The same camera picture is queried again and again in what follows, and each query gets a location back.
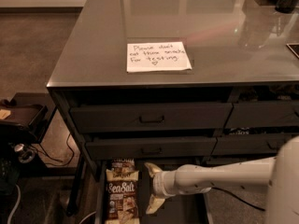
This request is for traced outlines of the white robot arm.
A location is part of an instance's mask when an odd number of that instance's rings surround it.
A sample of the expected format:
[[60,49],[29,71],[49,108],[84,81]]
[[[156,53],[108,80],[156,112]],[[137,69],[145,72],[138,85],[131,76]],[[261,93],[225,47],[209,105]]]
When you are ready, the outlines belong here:
[[152,193],[147,213],[154,214],[165,200],[177,195],[205,193],[213,188],[267,187],[264,224],[299,224],[299,140],[294,137],[275,157],[216,167],[184,164],[164,171],[147,162]]

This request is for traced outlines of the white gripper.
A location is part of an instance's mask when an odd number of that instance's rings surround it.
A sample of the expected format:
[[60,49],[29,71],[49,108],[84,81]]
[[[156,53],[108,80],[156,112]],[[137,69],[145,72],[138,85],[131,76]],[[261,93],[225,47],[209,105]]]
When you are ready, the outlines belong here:
[[178,195],[176,187],[176,172],[162,171],[160,167],[151,162],[145,162],[149,171],[149,176],[153,177],[153,194],[149,197],[149,205],[146,210],[147,215],[152,215],[164,204],[165,199]]

